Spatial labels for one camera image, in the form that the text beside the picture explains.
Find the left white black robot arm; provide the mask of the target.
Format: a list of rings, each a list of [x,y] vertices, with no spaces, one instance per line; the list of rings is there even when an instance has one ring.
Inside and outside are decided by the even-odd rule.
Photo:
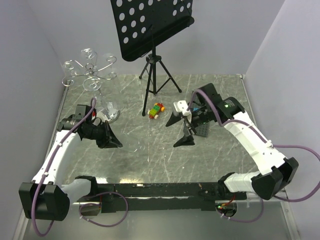
[[[62,221],[71,204],[82,197],[87,201],[98,197],[94,176],[78,176],[72,183],[62,186],[68,162],[82,140],[93,140],[100,149],[123,147],[109,123],[94,122],[92,117],[96,114],[94,107],[79,104],[74,114],[58,124],[55,142],[42,167],[31,182],[23,182],[18,190],[28,219]]]

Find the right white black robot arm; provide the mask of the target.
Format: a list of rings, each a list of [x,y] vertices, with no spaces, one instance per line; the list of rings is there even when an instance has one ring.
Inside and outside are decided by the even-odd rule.
[[[187,132],[174,147],[195,145],[196,128],[214,121],[238,140],[256,164],[256,172],[230,172],[220,178],[218,193],[223,199],[230,199],[237,192],[249,192],[270,200],[292,181],[298,169],[298,161],[287,158],[263,136],[240,102],[234,97],[222,99],[212,83],[196,89],[189,102],[173,103],[166,126],[180,120]]]

